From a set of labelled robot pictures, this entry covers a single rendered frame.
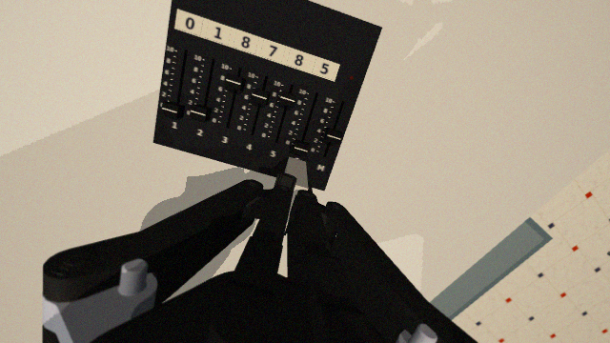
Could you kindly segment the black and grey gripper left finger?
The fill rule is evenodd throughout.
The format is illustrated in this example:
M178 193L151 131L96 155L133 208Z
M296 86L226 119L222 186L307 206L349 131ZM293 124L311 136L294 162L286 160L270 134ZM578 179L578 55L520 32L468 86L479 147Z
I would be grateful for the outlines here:
M287 168L288 166L288 168ZM274 188L239 182L148 228L43 264L42 343L91 343L168 299L259 219L213 311L206 343L262 343L295 193L289 157Z

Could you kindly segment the black lighting desk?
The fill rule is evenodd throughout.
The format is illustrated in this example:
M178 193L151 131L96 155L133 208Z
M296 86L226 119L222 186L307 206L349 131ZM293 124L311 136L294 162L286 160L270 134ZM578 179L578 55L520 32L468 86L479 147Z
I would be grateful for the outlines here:
M309 0L172 0L153 143L273 177L292 157L325 191L381 30Z

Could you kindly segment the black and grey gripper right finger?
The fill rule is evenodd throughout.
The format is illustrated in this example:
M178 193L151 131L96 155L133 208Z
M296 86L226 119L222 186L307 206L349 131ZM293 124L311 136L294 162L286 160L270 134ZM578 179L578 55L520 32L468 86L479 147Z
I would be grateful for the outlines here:
M319 204L297 159L287 277L308 280L315 343L477 343L426 300L339 203ZM293 222L292 222L293 221Z

